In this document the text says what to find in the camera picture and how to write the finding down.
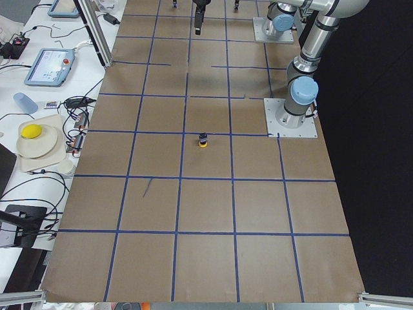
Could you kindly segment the blue teach pendant near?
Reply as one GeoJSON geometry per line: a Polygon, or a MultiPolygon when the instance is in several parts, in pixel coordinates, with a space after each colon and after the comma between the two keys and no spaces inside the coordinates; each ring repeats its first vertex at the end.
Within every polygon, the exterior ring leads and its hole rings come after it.
{"type": "Polygon", "coordinates": [[[42,48],[27,74],[24,84],[39,87],[60,87],[75,60],[74,49],[42,48]]]}

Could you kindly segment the black power adapter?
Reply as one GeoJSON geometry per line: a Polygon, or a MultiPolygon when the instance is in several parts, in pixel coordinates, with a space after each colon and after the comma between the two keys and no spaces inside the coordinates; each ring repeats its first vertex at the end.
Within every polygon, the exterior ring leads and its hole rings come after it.
{"type": "Polygon", "coordinates": [[[116,18],[115,16],[113,16],[109,13],[104,14],[103,19],[106,22],[110,23],[111,25],[119,25],[120,24],[120,21],[118,20],[118,18],[116,18]]]}

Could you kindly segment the blue teach pendant far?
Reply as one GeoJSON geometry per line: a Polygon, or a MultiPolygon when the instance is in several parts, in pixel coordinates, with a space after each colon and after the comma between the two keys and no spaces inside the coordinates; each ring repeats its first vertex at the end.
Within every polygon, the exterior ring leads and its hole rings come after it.
{"type": "Polygon", "coordinates": [[[53,18],[77,18],[79,12],[73,0],[54,0],[48,15],[53,18]]]}

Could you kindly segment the beige round plate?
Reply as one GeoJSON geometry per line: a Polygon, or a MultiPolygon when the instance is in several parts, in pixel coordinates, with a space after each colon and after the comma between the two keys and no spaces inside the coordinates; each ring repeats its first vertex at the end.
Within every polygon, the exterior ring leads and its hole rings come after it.
{"type": "Polygon", "coordinates": [[[18,137],[16,148],[18,153],[26,158],[38,158],[50,152],[57,143],[57,130],[53,126],[41,125],[42,134],[35,139],[18,137]]]}

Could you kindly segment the blue teach pendant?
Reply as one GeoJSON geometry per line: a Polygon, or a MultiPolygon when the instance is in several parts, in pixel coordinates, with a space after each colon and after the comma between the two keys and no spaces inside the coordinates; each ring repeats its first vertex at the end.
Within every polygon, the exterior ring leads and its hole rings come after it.
{"type": "Polygon", "coordinates": [[[24,84],[39,87],[60,87],[75,60],[74,49],[42,48],[27,74],[24,84]]]}
{"type": "Polygon", "coordinates": [[[54,0],[48,15],[53,18],[77,18],[79,12],[73,0],[54,0]]]}

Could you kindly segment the yellow lemon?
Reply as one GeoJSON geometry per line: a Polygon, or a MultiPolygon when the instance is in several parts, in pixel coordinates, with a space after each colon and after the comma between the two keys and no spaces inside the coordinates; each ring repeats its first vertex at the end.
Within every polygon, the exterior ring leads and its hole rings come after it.
{"type": "Polygon", "coordinates": [[[43,128],[38,124],[29,124],[21,130],[21,137],[24,139],[35,139],[42,134],[43,128]]]}

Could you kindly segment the translucent blue plastic cup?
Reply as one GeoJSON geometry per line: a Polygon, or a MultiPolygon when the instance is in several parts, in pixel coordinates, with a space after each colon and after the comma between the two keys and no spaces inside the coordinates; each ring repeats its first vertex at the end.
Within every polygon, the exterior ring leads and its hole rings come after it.
{"type": "Polygon", "coordinates": [[[37,103],[22,92],[14,94],[13,99],[25,114],[33,114],[38,110],[37,103]]]}

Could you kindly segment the yellow push button switch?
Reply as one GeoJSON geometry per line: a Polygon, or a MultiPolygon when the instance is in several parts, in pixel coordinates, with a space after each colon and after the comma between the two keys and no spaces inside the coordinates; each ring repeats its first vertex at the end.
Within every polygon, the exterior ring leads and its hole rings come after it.
{"type": "Polygon", "coordinates": [[[198,146],[201,148],[205,148],[208,146],[208,135],[206,132],[203,132],[199,135],[198,139],[198,146]]]}

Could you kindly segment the aluminium frame post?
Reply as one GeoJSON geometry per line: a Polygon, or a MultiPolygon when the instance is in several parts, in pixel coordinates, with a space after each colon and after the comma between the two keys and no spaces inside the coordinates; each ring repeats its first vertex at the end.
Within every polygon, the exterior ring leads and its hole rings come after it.
{"type": "Polygon", "coordinates": [[[74,4],[86,27],[101,65],[105,68],[111,67],[113,57],[91,2],[88,0],[74,0],[74,4]]]}

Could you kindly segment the white paper cup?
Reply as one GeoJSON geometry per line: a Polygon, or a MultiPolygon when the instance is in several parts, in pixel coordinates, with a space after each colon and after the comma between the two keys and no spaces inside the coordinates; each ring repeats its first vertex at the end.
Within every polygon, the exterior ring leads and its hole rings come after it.
{"type": "Polygon", "coordinates": [[[58,164],[57,171],[64,177],[72,177],[76,171],[76,165],[72,160],[63,160],[58,164]]]}

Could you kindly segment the beige square tray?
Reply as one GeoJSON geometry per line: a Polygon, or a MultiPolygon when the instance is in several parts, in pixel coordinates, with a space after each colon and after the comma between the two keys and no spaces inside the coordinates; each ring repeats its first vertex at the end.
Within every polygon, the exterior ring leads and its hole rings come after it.
{"type": "Polygon", "coordinates": [[[66,158],[62,126],[63,119],[58,114],[20,124],[16,149],[19,155],[19,168],[22,172],[55,165],[66,158]],[[42,133],[33,139],[23,138],[21,136],[22,130],[31,124],[41,126],[42,133]]]}

